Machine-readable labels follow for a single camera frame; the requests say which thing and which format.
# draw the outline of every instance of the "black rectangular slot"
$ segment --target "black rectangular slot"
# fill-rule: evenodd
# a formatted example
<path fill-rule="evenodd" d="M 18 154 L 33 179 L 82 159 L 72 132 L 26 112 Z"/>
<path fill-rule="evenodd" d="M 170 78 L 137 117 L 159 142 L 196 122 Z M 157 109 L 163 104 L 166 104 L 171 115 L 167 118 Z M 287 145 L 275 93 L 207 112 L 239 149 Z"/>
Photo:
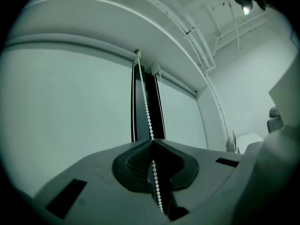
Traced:
<path fill-rule="evenodd" d="M 225 158 L 218 158 L 216 160 L 216 162 L 224 164 L 224 165 L 228 165 L 228 166 L 231 166 L 231 167 L 237 167 L 239 165 L 239 162 L 232 161 L 232 160 L 227 160 Z"/>
<path fill-rule="evenodd" d="M 58 216 L 64 218 L 73 203 L 82 192 L 87 182 L 73 179 L 46 207 L 46 209 Z"/>

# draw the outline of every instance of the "light bulb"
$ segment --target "light bulb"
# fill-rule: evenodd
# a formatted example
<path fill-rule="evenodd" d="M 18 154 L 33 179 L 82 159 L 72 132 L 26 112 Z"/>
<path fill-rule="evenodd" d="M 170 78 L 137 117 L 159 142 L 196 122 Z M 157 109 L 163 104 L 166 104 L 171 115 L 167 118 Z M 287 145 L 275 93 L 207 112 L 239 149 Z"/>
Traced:
<path fill-rule="evenodd" d="M 248 15 L 250 13 L 250 9 L 247 7 L 243 7 L 243 14 Z"/>

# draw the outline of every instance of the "white beaded chain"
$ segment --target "white beaded chain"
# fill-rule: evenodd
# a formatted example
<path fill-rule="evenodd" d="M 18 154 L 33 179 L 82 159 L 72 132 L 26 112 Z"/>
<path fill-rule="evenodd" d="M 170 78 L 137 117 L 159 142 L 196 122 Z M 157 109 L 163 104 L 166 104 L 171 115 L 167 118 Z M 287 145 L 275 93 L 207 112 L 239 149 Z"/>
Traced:
<path fill-rule="evenodd" d="M 145 102 L 145 108 L 146 108 L 146 113 L 147 113 L 150 136 L 151 136 L 151 139 L 154 140 L 154 138 L 153 138 L 154 135 L 153 135 L 153 130 L 152 130 L 152 126 L 151 126 L 150 114 L 149 114 L 148 105 L 147 105 L 147 98 L 146 98 L 146 92 L 145 92 L 145 88 L 144 88 L 144 81 L 143 81 L 143 76 L 142 76 L 142 70 L 141 70 L 141 64 L 140 64 L 139 57 L 137 57 L 137 61 L 138 61 L 138 64 L 139 64 L 139 70 L 140 70 L 140 76 L 141 76 L 141 82 L 142 82 L 142 95 L 144 97 L 144 102 Z M 161 198 L 160 198 L 158 177 L 157 177 L 157 173 L 156 173 L 156 168 L 155 168 L 156 165 L 155 165 L 154 160 L 152 160 L 152 167 L 153 167 L 153 175 L 154 175 L 154 182 L 155 182 L 155 188 L 156 188 L 155 190 L 156 190 L 156 194 L 157 194 L 158 206 L 159 206 L 159 209 L 162 212 L 164 212 L 163 205 L 162 205 Z"/>
<path fill-rule="evenodd" d="M 132 69 L 132 131 L 135 142 L 135 67 Z"/>
<path fill-rule="evenodd" d="M 163 130 L 164 130 L 164 136 L 165 136 L 165 124 L 164 124 L 164 118 L 163 118 L 163 111 L 161 110 L 161 103 L 160 103 L 160 99 L 159 99 L 159 94 L 158 94 L 158 84 L 157 84 L 157 79 L 155 79 L 155 86 L 156 86 L 156 93 L 157 93 L 157 98 L 158 98 L 158 103 L 159 103 L 159 109 L 160 109 L 160 115 L 161 115 L 161 122 L 163 124 Z"/>
<path fill-rule="evenodd" d="M 163 98 L 164 98 L 164 104 L 165 104 L 164 86 L 163 86 L 163 80 L 161 79 L 160 70 L 159 70 L 159 76 L 160 76 L 161 89 L 162 89 L 162 91 L 163 91 Z M 169 140 L 170 140 L 170 139 L 171 139 L 171 136 L 170 136 L 169 119 L 168 119 L 168 112 L 167 112 L 167 107 L 166 107 L 166 105 L 165 105 L 165 116 L 166 116 L 166 118 L 167 118 L 167 126 L 168 126 Z"/>

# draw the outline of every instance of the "ceiling light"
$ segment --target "ceiling light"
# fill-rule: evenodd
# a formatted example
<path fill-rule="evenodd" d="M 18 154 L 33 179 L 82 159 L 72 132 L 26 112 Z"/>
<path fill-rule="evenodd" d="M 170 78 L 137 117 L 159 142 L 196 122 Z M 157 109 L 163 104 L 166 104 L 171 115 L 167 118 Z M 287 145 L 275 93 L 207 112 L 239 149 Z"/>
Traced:
<path fill-rule="evenodd" d="M 248 15 L 250 13 L 250 9 L 247 7 L 243 7 L 243 14 Z"/>

